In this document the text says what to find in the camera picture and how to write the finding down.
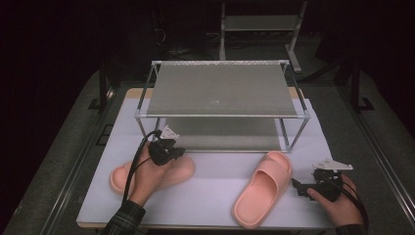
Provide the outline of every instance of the pink slide sandal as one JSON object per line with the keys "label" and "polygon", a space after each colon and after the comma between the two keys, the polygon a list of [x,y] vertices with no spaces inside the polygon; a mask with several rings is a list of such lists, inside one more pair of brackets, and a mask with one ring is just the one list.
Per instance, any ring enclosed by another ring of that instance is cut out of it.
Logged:
{"label": "pink slide sandal", "polygon": [[[124,194],[125,183],[127,181],[128,172],[131,169],[132,162],[128,162],[117,167],[110,175],[110,186],[119,195]],[[158,190],[166,188],[173,184],[178,184],[190,178],[195,172],[193,161],[188,156],[178,158],[173,167],[165,174]],[[134,185],[134,177],[131,179],[128,195],[131,194]]]}
{"label": "pink slide sandal", "polygon": [[236,201],[232,214],[245,228],[256,228],[287,190],[292,176],[290,160],[272,151],[262,158],[250,183]]}

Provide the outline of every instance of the hand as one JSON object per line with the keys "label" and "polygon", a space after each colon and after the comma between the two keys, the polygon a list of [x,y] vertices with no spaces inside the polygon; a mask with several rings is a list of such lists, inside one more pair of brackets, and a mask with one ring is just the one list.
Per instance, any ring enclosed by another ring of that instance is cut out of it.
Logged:
{"label": "hand", "polygon": [[[350,185],[354,191],[356,191],[356,186],[350,178],[342,174],[342,180],[344,183]],[[351,190],[347,185],[344,184],[343,187],[352,196],[356,197],[353,190]],[[307,189],[307,193],[326,210],[336,227],[348,224],[363,224],[363,218],[359,209],[345,194],[342,193],[339,199],[332,203],[311,188]]]}
{"label": "hand", "polygon": [[157,190],[165,173],[171,168],[173,161],[169,161],[164,165],[156,165],[150,159],[149,142],[143,148],[141,152],[140,161],[141,164],[134,174],[134,188],[131,192],[129,200],[143,207],[150,196]]}

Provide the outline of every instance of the black cable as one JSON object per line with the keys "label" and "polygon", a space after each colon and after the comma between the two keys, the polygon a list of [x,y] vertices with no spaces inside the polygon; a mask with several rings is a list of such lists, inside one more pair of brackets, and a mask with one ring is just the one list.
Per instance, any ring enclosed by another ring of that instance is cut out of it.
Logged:
{"label": "black cable", "polygon": [[340,187],[339,185],[337,185],[335,182],[333,182],[332,180],[330,180],[329,178],[327,178],[324,174],[321,175],[324,180],[326,180],[327,182],[331,183],[333,186],[335,186],[337,189],[339,189],[343,194],[345,194],[352,203],[354,203],[354,205],[357,207],[357,209],[360,211],[360,214],[362,215],[363,218],[363,224],[366,228],[366,230],[369,228],[369,217],[367,215],[367,211],[365,209],[365,207],[363,206],[363,203],[361,202],[361,200],[359,199],[359,197],[357,196],[357,193],[354,191],[354,189],[351,188],[350,185],[346,184],[343,182],[343,184],[347,185],[348,187],[351,188],[351,190],[354,192],[354,194],[356,195],[356,198],[353,197],[353,195],[351,195],[345,188]]}
{"label": "black cable", "polygon": [[143,148],[144,148],[144,145],[146,144],[146,142],[147,142],[147,139],[151,136],[151,135],[153,135],[154,133],[156,133],[155,131],[152,131],[152,132],[150,132],[148,135],[146,135],[146,137],[144,137],[143,138],[143,140],[141,141],[141,143],[140,143],[140,146],[138,147],[138,149],[137,149],[137,152],[135,153],[135,156],[134,156],[134,159],[133,159],[133,161],[132,161],[132,164],[131,164],[131,169],[129,170],[129,172],[128,172],[128,177],[127,177],[127,181],[126,181],[126,183],[125,183],[125,189],[124,189],[124,196],[123,196],[123,198],[122,198],[122,202],[124,203],[126,200],[127,200],[127,198],[128,198],[128,191],[129,191],[129,186],[130,186],[130,183],[131,183],[131,179],[132,179],[132,175],[134,174],[134,172],[135,172],[135,170],[137,169],[137,167],[138,166],[140,166],[141,164],[139,164],[139,165],[137,165],[137,163],[140,161],[140,155],[141,155],[141,152],[143,151]]}

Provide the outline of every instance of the white table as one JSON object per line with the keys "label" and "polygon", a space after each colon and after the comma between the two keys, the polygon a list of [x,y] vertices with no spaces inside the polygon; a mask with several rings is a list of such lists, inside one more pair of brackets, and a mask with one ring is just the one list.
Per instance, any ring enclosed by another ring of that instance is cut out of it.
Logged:
{"label": "white table", "polygon": [[[116,118],[115,125],[76,222],[81,227],[104,227],[121,205],[122,197],[110,188],[111,171],[131,161],[143,136],[134,118],[141,89],[131,89]],[[298,99],[293,100],[300,107]],[[320,123],[305,100],[311,119],[297,146],[288,157],[293,178],[313,182],[312,164],[332,159]],[[287,131],[294,120],[287,121]],[[242,228],[231,209],[249,182],[265,153],[187,153],[196,171],[187,181],[156,192],[147,202],[142,226],[152,228]],[[299,197],[290,184],[287,192],[259,229],[331,228],[322,208],[306,197]]]}

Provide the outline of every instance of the sleeve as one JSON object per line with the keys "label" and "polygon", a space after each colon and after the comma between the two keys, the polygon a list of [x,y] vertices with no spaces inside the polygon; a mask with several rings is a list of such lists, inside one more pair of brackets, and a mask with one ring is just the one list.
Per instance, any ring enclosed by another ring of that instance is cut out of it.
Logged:
{"label": "sleeve", "polygon": [[361,224],[349,224],[336,228],[337,235],[367,235],[366,228]]}
{"label": "sleeve", "polygon": [[110,219],[100,235],[132,235],[138,232],[146,210],[139,205],[125,201],[116,214]]}

